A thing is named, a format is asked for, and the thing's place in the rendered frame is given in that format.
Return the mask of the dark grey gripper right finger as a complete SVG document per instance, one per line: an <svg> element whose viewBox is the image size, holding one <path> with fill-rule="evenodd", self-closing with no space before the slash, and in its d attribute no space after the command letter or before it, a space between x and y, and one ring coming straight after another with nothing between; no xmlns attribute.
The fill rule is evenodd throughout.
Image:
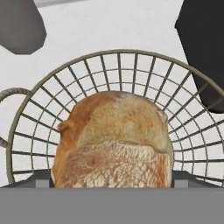
<svg viewBox="0 0 224 224"><path fill-rule="evenodd" d="M172 172L172 180L171 180L172 188L219 188L218 185L208 183L204 180L199 180L195 178L188 171L173 171Z"/></svg>

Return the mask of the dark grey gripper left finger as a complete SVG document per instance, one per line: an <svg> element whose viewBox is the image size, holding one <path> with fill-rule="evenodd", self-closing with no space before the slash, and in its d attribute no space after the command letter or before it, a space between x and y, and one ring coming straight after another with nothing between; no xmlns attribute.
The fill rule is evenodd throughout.
<svg viewBox="0 0 224 224"><path fill-rule="evenodd" d="M3 188L54 188L54 183L50 170L38 170L29 178L4 185Z"/></svg>

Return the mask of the brown crusty bread loaf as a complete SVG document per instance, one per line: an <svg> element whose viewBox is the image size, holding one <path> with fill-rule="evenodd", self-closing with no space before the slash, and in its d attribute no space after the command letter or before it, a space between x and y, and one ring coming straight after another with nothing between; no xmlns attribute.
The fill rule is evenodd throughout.
<svg viewBox="0 0 224 224"><path fill-rule="evenodd" d="M79 101L58 124L57 188L164 188L172 184L168 116L153 102L108 91Z"/></svg>

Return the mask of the black angular object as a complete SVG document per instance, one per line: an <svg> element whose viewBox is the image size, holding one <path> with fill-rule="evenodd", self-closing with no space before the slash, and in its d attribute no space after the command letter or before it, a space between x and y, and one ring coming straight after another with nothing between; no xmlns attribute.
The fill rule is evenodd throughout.
<svg viewBox="0 0 224 224"><path fill-rule="evenodd" d="M224 90L224 0L183 0L175 29L188 64Z"/></svg>

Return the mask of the dark grey rounded object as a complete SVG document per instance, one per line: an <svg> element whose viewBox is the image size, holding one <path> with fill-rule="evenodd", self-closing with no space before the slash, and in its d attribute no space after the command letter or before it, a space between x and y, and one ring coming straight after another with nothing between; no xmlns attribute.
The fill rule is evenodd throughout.
<svg viewBox="0 0 224 224"><path fill-rule="evenodd" d="M33 0L0 0L0 46L30 55L45 41L45 24Z"/></svg>

